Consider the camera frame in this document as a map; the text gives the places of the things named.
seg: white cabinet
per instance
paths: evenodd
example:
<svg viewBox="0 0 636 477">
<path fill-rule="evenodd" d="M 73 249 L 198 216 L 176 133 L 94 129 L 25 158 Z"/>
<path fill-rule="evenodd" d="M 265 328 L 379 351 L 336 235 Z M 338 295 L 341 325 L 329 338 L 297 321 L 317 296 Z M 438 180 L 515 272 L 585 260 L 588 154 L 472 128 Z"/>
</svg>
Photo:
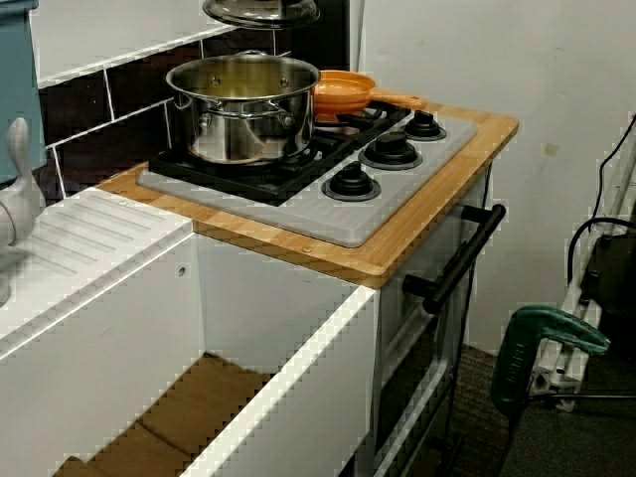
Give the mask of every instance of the white cabinet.
<svg viewBox="0 0 636 477">
<path fill-rule="evenodd" d="M 377 295 L 192 235 L 0 359 L 0 475 L 88 460 L 206 351 L 276 376 L 184 476 L 337 475 L 370 427 Z"/>
</svg>

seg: wooden countertop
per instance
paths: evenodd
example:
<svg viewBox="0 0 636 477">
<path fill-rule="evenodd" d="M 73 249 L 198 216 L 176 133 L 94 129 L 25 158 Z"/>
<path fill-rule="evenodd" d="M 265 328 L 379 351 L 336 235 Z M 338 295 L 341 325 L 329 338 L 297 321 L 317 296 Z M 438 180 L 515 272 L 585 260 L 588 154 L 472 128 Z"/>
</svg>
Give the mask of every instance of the wooden countertop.
<svg viewBox="0 0 636 477">
<path fill-rule="evenodd" d="M 276 227 L 141 188 L 135 183 L 145 164 L 97 186 L 194 221 L 195 232 L 311 268 L 350 282 L 380 288 L 409 252 L 434 227 L 437 218 L 472 185 L 517 133 L 509 116 L 429 104 L 440 116 L 468 119 L 477 135 L 404 204 L 375 234 L 357 248 L 333 245 Z"/>
</svg>

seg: black knob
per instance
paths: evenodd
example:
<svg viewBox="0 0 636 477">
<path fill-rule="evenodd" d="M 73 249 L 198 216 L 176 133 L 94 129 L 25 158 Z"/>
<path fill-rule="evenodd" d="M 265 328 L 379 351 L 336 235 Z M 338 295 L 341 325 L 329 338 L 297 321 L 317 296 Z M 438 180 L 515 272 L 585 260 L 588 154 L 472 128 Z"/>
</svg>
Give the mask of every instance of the black knob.
<svg viewBox="0 0 636 477">
<path fill-rule="evenodd" d="M 341 196 L 365 196 L 374 192 L 374 183 L 358 161 L 345 166 L 331 180 L 331 190 Z"/>
<path fill-rule="evenodd" d="M 417 160 L 417 152 L 403 132 L 384 134 L 369 144 L 365 156 L 378 164 L 409 164 Z"/>
<path fill-rule="evenodd" d="M 406 125 L 406 134 L 412 137 L 436 137 L 441 134 L 441 128 L 433 115 L 426 111 L 416 111 L 414 118 Z"/>
</svg>

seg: pot lid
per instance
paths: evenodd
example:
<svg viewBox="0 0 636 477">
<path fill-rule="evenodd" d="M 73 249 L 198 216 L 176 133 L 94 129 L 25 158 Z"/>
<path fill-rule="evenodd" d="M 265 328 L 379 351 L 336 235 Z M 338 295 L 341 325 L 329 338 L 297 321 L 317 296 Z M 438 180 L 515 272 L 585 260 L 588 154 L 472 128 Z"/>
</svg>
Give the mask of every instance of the pot lid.
<svg viewBox="0 0 636 477">
<path fill-rule="evenodd" d="M 314 0 L 206 0 L 203 10 L 222 23 L 253 30 L 304 27 L 320 17 Z"/>
</svg>

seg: black handle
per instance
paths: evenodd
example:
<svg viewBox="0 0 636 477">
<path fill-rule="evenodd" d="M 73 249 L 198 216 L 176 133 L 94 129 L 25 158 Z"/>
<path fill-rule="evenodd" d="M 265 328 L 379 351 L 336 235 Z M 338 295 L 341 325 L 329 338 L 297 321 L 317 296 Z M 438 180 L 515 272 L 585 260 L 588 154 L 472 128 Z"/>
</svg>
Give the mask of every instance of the black handle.
<svg viewBox="0 0 636 477">
<path fill-rule="evenodd" d="M 492 211 L 464 206 L 461 218 L 479 224 L 475 235 L 455 252 L 437 280 L 407 275 L 401 286 L 402 291 L 423 298 L 422 307 L 427 313 L 439 313 L 505 216 L 506 208 L 500 204 L 494 206 Z"/>
</svg>

